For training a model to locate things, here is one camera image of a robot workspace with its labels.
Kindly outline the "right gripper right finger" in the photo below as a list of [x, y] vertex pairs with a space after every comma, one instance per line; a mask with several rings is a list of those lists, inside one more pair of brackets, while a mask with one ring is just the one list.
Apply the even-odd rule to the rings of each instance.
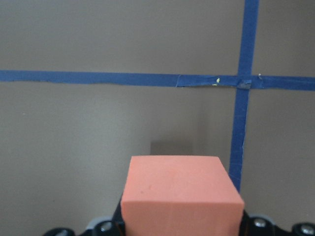
[[310, 222], [296, 223], [287, 231], [277, 226], [270, 218], [248, 214], [245, 210], [240, 224], [241, 236], [314, 236], [315, 224]]

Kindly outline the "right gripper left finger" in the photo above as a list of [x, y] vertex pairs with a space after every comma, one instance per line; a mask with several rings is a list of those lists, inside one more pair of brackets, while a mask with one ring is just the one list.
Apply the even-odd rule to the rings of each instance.
[[85, 231], [86, 236], [125, 236], [125, 223], [121, 206], [117, 205], [112, 216], [102, 216], [91, 220]]

